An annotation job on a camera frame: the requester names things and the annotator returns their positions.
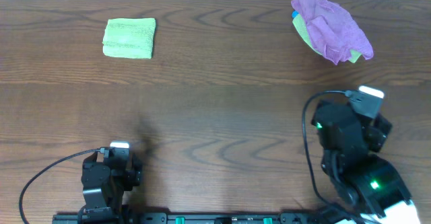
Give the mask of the green microfiber cloth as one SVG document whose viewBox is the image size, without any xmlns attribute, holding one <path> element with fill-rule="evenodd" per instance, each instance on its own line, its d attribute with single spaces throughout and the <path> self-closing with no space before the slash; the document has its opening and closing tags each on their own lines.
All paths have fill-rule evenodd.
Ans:
<svg viewBox="0 0 431 224">
<path fill-rule="evenodd" d="M 155 18 L 110 19 L 104 31 L 102 52 L 108 57 L 151 59 L 155 32 Z"/>
</svg>

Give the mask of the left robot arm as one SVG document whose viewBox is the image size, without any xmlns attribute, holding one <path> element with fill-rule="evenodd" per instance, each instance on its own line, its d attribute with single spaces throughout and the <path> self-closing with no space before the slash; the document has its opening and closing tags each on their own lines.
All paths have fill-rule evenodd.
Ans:
<svg viewBox="0 0 431 224">
<path fill-rule="evenodd" d="M 77 214 L 78 223 L 138 223 L 137 215 L 123 204 L 123 195 L 139 186 L 142 161 L 129 155 L 105 151 L 103 161 L 97 153 L 84 159 L 81 182 L 86 204 Z"/>
</svg>

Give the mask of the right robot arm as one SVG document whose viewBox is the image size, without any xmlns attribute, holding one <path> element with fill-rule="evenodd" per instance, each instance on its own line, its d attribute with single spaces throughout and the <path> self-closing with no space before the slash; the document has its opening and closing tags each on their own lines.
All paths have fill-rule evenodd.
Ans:
<svg viewBox="0 0 431 224">
<path fill-rule="evenodd" d="M 313 115 L 323 147 L 321 167 L 348 205 L 383 218 L 387 208 L 411 204 L 398 171 L 377 156 L 392 125 L 379 112 L 382 98 L 358 92 L 347 97 L 346 104 L 321 100 Z"/>
</svg>

